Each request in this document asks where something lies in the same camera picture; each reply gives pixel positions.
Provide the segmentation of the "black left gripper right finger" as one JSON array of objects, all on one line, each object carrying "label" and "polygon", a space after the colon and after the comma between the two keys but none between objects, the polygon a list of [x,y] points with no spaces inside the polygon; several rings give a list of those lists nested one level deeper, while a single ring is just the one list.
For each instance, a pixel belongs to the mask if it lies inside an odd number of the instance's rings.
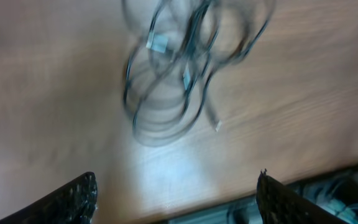
[{"label": "black left gripper right finger", "polygon": [[327,180],[338,174],[337,170],[314,175],[294,181],[288,185],[281,183],[267,173],[260,171],[256,202],[263,224],[346,224],[349,221],[329,213],[317,204],[295,191],[296,185],[301,187]]}]

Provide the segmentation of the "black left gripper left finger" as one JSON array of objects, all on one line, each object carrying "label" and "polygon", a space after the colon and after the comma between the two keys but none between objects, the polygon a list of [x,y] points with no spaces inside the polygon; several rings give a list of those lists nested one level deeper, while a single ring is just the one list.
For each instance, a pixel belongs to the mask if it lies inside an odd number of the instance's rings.
[{"label": "black left gripper left finger", "polygon": [[94,172],[85,172],[38,201],[0,220],[0,224],[90,224],[97,206]]}]

